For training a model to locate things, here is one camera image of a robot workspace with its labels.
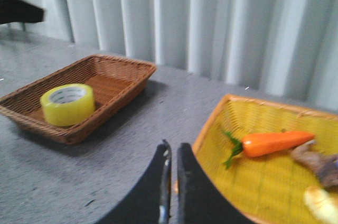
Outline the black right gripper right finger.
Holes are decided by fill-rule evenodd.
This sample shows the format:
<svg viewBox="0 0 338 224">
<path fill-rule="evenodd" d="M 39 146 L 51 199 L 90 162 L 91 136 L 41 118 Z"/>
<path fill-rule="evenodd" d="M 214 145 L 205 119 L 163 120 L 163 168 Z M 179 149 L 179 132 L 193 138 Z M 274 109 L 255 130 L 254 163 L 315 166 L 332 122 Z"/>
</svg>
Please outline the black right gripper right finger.
<svg viewBox="0 0 338 224">
<path fill-rule="evenodd" d="M 178 223 L 253 223 L 213 185 L 188 143 L 177 150 L 177 178 Z"/>
</svg>

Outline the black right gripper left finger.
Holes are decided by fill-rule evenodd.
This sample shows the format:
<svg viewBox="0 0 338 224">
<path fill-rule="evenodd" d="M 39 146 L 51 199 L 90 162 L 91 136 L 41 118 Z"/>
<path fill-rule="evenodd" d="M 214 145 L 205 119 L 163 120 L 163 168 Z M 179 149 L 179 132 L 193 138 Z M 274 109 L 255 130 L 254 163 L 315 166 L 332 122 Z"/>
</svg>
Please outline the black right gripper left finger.
<svg viewBox="0 0 338 224">
<path fill-rule="evenodd" d="M 172 150 L 166 140 L 134 187 L 98 223 L 169 223 Z"/>
</svg>

